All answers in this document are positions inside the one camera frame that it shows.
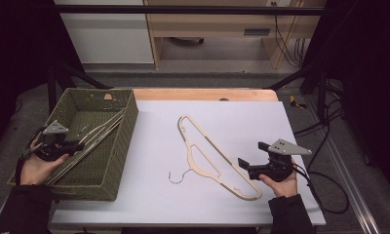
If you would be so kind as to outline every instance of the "black wire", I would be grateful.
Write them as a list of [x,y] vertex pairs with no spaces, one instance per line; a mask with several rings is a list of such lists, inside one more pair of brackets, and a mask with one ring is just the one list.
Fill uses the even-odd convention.
[[298,164],[294,164],[294,165],[300,168],[301,171],[307,176],[307,172],[301,166],[299,166]]
[[327,86],[328,91],[333,92],[336,96],[342,98],[342,96],[343,96],[342,91],[338,90],[335,86],[333,86],[332,83],[330,82],[330,80],[328,80],[327,84],[328,84],[328,86]]
[[349,199],[349,196],[346,192],[346,190],[337,182],[335,181],[334,179],[332,179],[331,177],[327,176],[327,175],[324,175],[324,174],[321,174],[321,173],[317,173],[317,172],[308,172],[310,175],[317,175],[317,176],[321,176],[323,178],[326,178],[328,180],[330,180],[332,183],[334,183],[335,185],[337,185],[337,187],[340,188],[341,191],[343,191],[343,194],[345,196],[345,200],[346,200],[346,205],[344,206],[344,209],[342,209],[341,211],[333,211],[333,210],[330,210],[330,209],[327,209],[327,208],[324,208],[326,212],[328,213],[332,213],[332,214],[335,214],[335,215],[342,215],[344,213],[346,213],[350,207],[350,199]]
[[[342,110],[343,110],[342,108],[339,108],[339,109],[336,109],[332,114],[330,114],[330,115],[329,115],[329,121],[331,122],[331,121],[333,121],[334,119],[336,119],[336,118],[342,116],[343,113],[339,113],[339,114],[337,114],[337,115],[334,116],[334,114],[335,114],[336,112],[342,111]],[[323,124],[322,122],[319,122],[319,123],[317,123],[317,124],[315,124],[315,125],[313,125],[313,126],[310,126],[310,127],[306,128],[306,129],[304,129],[304,130],[298,131],[297,133],[294,133],[294,137],[295,137],[295,138],[304,137],[304,136],[307,136],[307,135],[309,135],[309,134],[311,134],[311,133],[314,133],[314,132],[316,132],[316,131],[318,131],[318,130],[322,130],[322,129],[325,127],[325,125],[323,125],[323,126],[320,127],[320,128],[317,128],[317,129],[315,128],[315,127],[317,127],[317,126],[319,126],[319,125],[322,125],[322,124]]]
[[40,132],[42,132],[42,131],[45,130],[45,129],[46,129],[46,127],[44,127],[44,126],[38,128],[38,129],[36,130],[36,132],[33,134],[33,136],[31,136],[31,139],[28,141],[28,143],[25,145],[25,148],[24,148],[23,151],[25,151],[25,150],[27,150],[28,148],[30,148],[31,143],[34,141],[34,139],[36,139],[36,138],[39,136]]
[[301,39],[295,39],[295,43],[294,43],[294,59],[296,62],[298,62],[298,66],[301,67],[300,63],[299,63],[299,41]]
[[[290,59],[293,60],[292,55],[290,54],[289,48],[287,47],[286,43],[284,42],[284,38],[283,38],[283,36],[281,35],[280,30],[278,29],[277,15],[275,15],[274,18],[275,18],[275,42],[277,43],[278,48],[280,48],[281,53],[283,53],[284,58],[286,58],[286,61],[289,63],[289,65],[298,67],[297,64],[292,64],[292,63],[290,62]],[[277,34],[278,34],[278,33],[280,33],[281,40],[282,40],[283,43],[284,43],[284,46],[285,46],[285,48],[286,48],[287,53],[289,54],[290,59],[287,57],[286,53],[284,52],[283,48],[280,46],[280,43],[278,42],[278,38],[277,38]]]
[[301,176],[303,176],[306,180],[307,180],[307,186],[310,188],[310,191],[311,191],[311,194],[313,194],[313,197],[314,199],[316,200],[317,204],[319,205],[320,209],[322,210],[322,212],[324,213],[325,212],[325,208],[324,208],[324,204],[322,202],[322,200],[320,199],[320,197],[317,195],[317,192],[316,190],[314,189],[314,185],[313,185],[313,182],[311,181],[310,177],[308,176],[308,174],[305,172],[305,170],[300,171],[298,170],[297,168],[295,167],[292,167],[292,169],[300,174]]
[[317,156],[319,155],[320,150],[322,149],[324,143],[326,142],[326,140],[327,140],[327,138],[328,138],[328,135],[329,135],[329,133],[330,133],[329,109],[330,109],[330,107],[332,106],[332,104],[335,103],[335,102],[337,102],[337,101],[341,101],[341,99],[339,98],[339,99],[334,99],[334,100],[332,100],[332,101],[327,105],[327,107],[326,107],[326,113],[325,113],[325,114],[326,114],[326,118],[325,118],[325,119],[327,120],[327,121],[326,121],[327,131],[326,131],[326,134],[325,134],[325,136],[324,136],[322,142],[320,143],[319,147],[317,148],[316,152],[314,153],[313,157],[311,158],[310,163],[309,163],[308,166],[307,166],[307,171],[310,171],[310,168],[311,168],[311,166],[312,166],[314,160],[315,160],[315,159],[317,158]]
[[304,62],[304,47],[305,47],[305,38],[302,39],[302,42],[301,42],[301,60],[300,60],[300,67],[302,66],[303,62]]

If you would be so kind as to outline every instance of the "white tabletop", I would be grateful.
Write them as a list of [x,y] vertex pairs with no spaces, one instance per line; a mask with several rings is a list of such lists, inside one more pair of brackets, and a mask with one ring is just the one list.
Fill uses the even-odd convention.
[[[139,100],[139,114],[114,202],[60,201],[52,223],[100,226],[262,226],[272,223],[268,200],[273,192],[261,181],[255,201],[242,200],[214,180],[188,172],[187,149],[177,128],[188,114],[233,162],[268,163],[259,141],[272,144],[282,138],[295,143],[284,106],[279,101]],[[301,156],[294,160],[303,167]],[[211,166],[203,157],[196,162]],[[228,164],[214,159],[222,178],[244,193],[254,193]],[[301,194],[315,225],[326,224],[306,181],[298,175]]]

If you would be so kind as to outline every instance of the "cabinet door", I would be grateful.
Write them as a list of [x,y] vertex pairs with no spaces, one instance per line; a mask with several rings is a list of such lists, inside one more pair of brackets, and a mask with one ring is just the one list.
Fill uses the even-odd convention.
[[[141,0],[55,0],[56,4],[142,5]],[[145,14],[61,14],[82,63],[153,63]]]

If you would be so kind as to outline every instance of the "wicker basket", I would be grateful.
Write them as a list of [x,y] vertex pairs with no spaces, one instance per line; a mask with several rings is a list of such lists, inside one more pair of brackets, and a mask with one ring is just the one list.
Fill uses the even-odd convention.
[[[132,90],[67,89],[63,93],[46,124],[58,120],[70,131],[67,139],[79,138],[79,135],[87,132],[85,128],[92,130],[123,108],[125,111],[119,126],[80,163],[54,185],[50,185],[58,199],[100,201],[116,199],[138,114]],[[75,157],[70,157],[54,175]],[[14,176],[8,183],[15,184]]]

